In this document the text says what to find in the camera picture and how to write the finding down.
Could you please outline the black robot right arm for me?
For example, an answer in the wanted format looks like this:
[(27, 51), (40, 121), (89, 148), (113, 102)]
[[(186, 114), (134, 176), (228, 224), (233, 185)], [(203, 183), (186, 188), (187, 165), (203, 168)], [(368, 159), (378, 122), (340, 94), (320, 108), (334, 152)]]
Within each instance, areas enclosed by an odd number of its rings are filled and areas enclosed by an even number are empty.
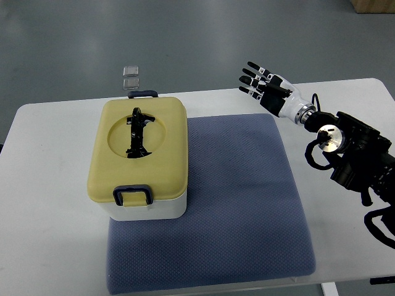
[(366, 123), (344, 112), (322, 112), (317, 94), (312, 96), (313, 111), (304, 115), (304, 128), (317, 137), (306, 147), (307, 163), (317, 170), (332, 169), (331, 179), (347, 190), (360, 193), (362, 205), (372, 205), (370, 191), (388, 203), (364, 216), (364, 223), (375, 239), (394, 247), (373, 220), (381, 219), (394, 233), (394, 157), (391, 141)]

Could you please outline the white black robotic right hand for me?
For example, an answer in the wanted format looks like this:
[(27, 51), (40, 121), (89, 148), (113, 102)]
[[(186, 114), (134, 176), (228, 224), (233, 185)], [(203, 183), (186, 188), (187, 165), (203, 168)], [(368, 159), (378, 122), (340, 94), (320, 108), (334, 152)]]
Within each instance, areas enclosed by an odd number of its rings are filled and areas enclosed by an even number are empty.
[(288, 118), (303, 125), (308, 117), (320, 110), (319, 104), (303, 99), (301, 92), (282, 76), (274, 74), (254, 62), (247, 63), (239, 80), (239, 90), (259, 101), (259, 104), (278, 118)]

